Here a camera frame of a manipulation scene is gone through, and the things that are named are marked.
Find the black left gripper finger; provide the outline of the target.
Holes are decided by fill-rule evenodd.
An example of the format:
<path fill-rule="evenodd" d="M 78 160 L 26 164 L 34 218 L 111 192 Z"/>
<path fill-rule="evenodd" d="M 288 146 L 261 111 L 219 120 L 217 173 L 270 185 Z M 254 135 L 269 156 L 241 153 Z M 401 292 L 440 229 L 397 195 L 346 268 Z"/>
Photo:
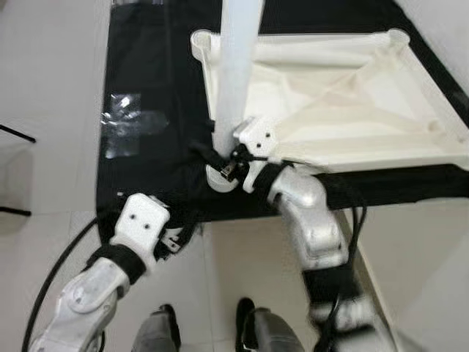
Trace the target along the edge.
<path fill-rule="evenodd" d="M 174 242 L 188 243 L 200 231 L 202 211 L 198 208 L 179 208 L 174 212 Z"/>

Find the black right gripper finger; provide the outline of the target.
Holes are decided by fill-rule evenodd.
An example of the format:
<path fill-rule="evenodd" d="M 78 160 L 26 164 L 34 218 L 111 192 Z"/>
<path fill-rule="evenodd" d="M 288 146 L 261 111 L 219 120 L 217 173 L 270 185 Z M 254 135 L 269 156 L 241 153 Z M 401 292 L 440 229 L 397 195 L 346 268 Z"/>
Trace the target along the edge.
<path fill-rule="evenodd" d="M 211 145 L 202 144 L 199 141 L 190 141 L 190 151 L 197 154 L 198 157 L 211 169 L 215 171 L 230 170 L 232 162 L 228 158 L 222 157 L 218 151 L 215 151 Z"/>

